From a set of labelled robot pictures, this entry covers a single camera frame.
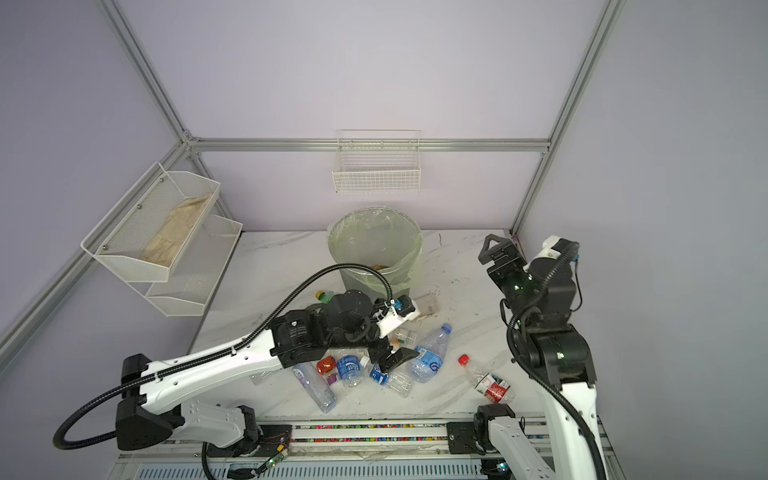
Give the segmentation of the red cap water bottle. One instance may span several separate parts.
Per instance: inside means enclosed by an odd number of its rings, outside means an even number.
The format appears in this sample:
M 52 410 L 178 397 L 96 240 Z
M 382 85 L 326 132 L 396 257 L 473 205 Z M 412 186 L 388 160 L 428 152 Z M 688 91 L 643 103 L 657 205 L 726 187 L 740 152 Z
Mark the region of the red cap water bottle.
M 488 369 L 481 368 L 469 355 L 458 358 L 473 390 L 492 403 L 509 404 L 515 397 L 512 385 Z

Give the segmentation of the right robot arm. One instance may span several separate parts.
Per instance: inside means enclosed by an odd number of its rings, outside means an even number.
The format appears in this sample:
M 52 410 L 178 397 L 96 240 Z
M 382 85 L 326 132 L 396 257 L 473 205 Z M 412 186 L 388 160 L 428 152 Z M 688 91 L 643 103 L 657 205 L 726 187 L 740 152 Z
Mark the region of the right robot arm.
M 511 360 L 536 385 L 558 479 L 605 479 L 597 375 L 590 347 L 571 322 L 583 305 L 578 242 L 552 235 L 526 259 L 510 238 L 485 237 L 478 254 L 502 293 L 500 318 Z

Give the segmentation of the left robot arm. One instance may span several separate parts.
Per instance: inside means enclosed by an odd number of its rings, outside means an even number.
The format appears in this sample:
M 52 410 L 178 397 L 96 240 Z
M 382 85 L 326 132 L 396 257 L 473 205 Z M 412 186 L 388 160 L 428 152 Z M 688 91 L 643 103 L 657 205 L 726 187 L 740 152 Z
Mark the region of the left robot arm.
M 340 270 L 372 275 L 384 288 L 371 300 L 347 290 L 326 303 L 292 310 L 290 303 L 320 278 Z M 229 456 L 255 452 L 261 434 L 254 410 L 201 404 L 208 391 L 254 374 L 271 373 L 322 359 L 333 349 L 367 351 L 390 371 L 416 357 L 412 349 L 392 349 L 389 336 L 420 314 L 408 295 L 394 295 L 384 275 L 358 263 L 322 268 L 300 283 L 253 331 L 218 346 L 164 361 L 144 354 L 124 359 L 118 386 L 86 402 L 55 431 L 52 443 L 62 451 L 116 440 L 121 451 L 142 450 L 169 439 L 190 438 L 202 450 Z

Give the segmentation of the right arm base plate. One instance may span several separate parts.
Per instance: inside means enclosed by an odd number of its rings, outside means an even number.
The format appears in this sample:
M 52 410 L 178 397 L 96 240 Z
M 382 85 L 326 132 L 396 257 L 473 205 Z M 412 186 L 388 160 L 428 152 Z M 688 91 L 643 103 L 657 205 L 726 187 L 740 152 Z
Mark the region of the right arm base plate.
M 488 421 L 449 422 L 446 429 L 451 454 L 486 455 L 497 452 L 490 442 Z

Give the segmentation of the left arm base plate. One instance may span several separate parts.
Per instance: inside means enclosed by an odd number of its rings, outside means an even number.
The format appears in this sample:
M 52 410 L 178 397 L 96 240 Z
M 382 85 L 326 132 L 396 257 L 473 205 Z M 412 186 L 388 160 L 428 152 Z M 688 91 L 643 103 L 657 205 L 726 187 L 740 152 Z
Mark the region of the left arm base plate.
M 268 458 L 278 451 L 279 446 L 288 447 L 292 432 L 290 424 L 257 425 L 255 429 L 247 429 L 242 439 L 228 447 L 209 444 L 206 455 L 210 458 Z

